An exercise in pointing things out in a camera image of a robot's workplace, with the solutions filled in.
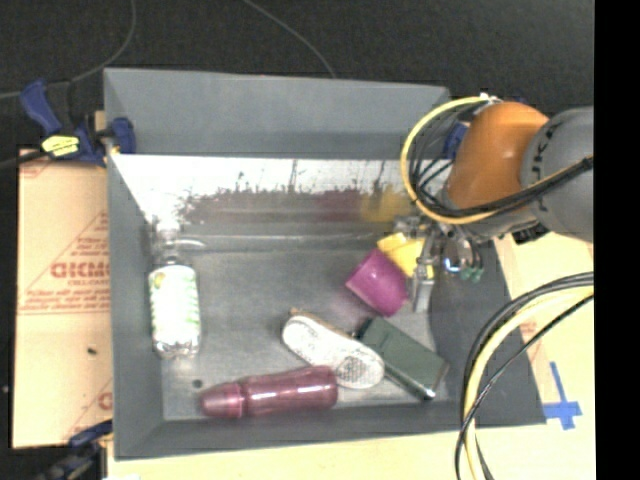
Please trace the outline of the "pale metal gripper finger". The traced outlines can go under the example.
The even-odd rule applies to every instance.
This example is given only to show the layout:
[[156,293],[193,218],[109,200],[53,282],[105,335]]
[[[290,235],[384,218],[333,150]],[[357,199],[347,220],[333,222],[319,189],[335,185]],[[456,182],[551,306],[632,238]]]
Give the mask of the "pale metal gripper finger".
[[432,280],[414,277],[412,279],[412,311],[426,313],[429,309],[432,292]]
[[425,245],[420,256],[416,259],[416,278],[433,279],[435,277],[434,258],[431,253],[431,246]]

